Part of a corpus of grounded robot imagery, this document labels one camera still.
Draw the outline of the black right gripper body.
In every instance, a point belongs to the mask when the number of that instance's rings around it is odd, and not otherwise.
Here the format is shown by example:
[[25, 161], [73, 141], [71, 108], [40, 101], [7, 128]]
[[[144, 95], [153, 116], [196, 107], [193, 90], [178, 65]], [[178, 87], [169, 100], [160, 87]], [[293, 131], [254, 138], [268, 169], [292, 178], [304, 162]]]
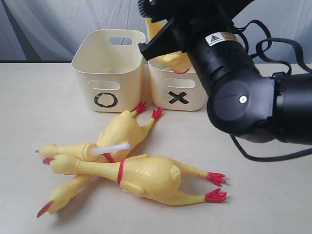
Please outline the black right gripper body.
[[151, 27], [165, 21], [148, 42], [138, 44], [147, 61], [177, 52], [189, 57], [190, 22], [195, 18], [194, 0], [139, 0], [137, 7], [140, 16]]

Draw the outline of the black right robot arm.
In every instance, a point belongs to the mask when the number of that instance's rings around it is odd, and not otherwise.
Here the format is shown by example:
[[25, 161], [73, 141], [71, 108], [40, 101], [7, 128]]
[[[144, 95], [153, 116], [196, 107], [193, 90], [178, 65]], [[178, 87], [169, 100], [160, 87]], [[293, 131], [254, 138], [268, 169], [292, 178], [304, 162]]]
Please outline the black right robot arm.
[[295, 51], [304, 70], [262, 76], [235, 34], [233, 18], [248, 0], [140, 0], [142, 17], [166, 20], [164, 27], [139, 49], [146, 60], [184, 52], [208, 94], [207, 111], [214, 127], [250, 142], [274, 139], [310, 145], [312, 142], [312, 70], [301, 46], [281, 39]]

